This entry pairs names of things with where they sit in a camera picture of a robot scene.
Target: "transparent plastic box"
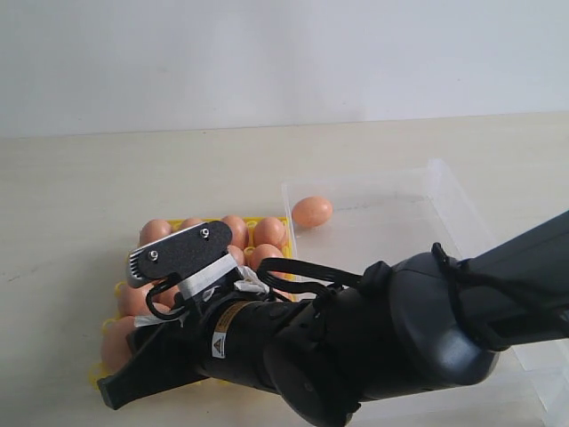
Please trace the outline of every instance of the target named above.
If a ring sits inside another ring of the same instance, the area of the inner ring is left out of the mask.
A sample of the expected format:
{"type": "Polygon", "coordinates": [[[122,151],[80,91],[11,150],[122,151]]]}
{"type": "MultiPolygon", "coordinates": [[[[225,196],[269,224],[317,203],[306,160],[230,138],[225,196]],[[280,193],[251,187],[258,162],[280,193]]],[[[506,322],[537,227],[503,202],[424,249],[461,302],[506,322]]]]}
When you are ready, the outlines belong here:
{"type": "MultiPolygon", "coordinates": [[[[293,254],[361,273],[378,260],[395,263],[440,242],[451,256],[468,258],[496,242],[450,168],[427,167],[283,185],[293,206],[308,196],[332,201],[334,214],[315,229],[292,227],[293,254]]],[[[470,387],[363,404],[351,425],[569,425],[569,340],[505,351],[493,374],[470,387]]]]}

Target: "egg carton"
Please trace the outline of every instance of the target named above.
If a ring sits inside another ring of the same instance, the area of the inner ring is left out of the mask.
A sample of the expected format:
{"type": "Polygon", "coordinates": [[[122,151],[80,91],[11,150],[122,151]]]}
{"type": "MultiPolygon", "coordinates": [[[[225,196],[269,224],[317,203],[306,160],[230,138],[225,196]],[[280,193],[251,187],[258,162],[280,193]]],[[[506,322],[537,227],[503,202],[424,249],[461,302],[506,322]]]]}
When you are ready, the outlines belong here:
{"type": "MultiPolygon", "coordinates": [[[[261,217],[261,216],[243,217],[243,220],[244,220],[245,224],[247,225],[247,229],[249,230],[249,243],[248,243],[248,246],[244,249],[244,254],[245,254],[246,258],[248,258],[248,256],[251,255],[251,253],[254,249],[254,241],[255,241],[254,229],[255,229],[255,226],[263,218],[264,217],[261,217]]],[[[277,217],[277,218],[284,224],[284,228],[286,229],[287,237],[288,237],[288,239],[286,241],[286,245],[283,246],[283,248],[281,249],[281,252],[283,253],[284,258],[292,258],[293,257],[293,242],[291,239],[290,222],[286,217],[277,217]]],[[[167,220],[167,221],[170,223],[170,225],[172,225],[172,231],[177,231],[178,228],[180,227],[180,224],[184,220],[167,220]]],[[[220,221],[220,218],[205,218],[204,219],[204,222],[212,222],[212,221],[220,221]]],[[[293,276],[287,275],[284,278],[291,280],[291,279],[293,279],[293,276]]],[[[120,281],[115,285],[113,292],[114,292],[114,295],[116,298],[118,298],[118,296],[120,295],[121,286],[128,286],[128,285],[126,284],[125,281],[120,281]]],[[[293,294],[284,294],[284,296],[289,298],[291,301],[296,301],[296,296],[293,294]]],[[[113,322],[116,322],[120,318],[121,318],[121,316],[117,311],[116,315],[113,318],[105,319],[101,325],[101,329],[100,329],[101,334],[104,335],[107,332],[108,327],[113,322]]],[[[109,375],[110,375],[110,372],[108,372],[105,369],[105,367],[103,366],[103,364],[101,362],[98,362],[95,365],[93,365],[91,367],[91,369],[89,370],[89,383],[91,383],[93,388],[98,390],[99,387],[97,385],[97,382],[99,381],[99,379],[104,378],[104,377],[109,376],[109,375]]],[[[219,380],[219,383],[225,384],[226,382],[219,380]]],[[[201,382],[193,383],[190,385],[200,385],[200,384],[201,384],[201,382]]]]}

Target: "white wall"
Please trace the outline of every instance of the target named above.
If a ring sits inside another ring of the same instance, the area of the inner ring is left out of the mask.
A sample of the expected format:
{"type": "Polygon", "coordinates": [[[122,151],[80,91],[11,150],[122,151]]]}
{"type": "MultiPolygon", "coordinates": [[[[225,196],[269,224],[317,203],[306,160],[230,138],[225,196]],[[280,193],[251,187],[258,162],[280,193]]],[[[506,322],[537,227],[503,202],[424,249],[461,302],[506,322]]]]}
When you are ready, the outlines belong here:
{"type": "Polygon", "coordinates": [[[0,0],[0,135],[569,109],[567,0],[0,0]]]}

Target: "table surface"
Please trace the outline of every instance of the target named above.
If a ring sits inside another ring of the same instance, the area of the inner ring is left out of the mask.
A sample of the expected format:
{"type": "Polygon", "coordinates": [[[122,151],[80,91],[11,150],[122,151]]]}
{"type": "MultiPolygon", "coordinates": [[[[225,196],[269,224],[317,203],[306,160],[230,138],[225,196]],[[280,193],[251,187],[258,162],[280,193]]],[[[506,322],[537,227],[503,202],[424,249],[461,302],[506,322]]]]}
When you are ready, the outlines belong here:
{"type": "MultiPolygon", "coordinates": [[[[279,215],[289,178],[433,157],[500,241],[563,212],[569,196],[569,113],[0,143],[0,414],[11,426],[305,425],[276,396],[214,381],[118,412],[102,405],[86,371],[150,218],[279,215]]],[[[539,425],[520,409],[497,409],[495,424],[539,425]]],[[[484,412],[387,425],[484,425],[484,412]]]]}

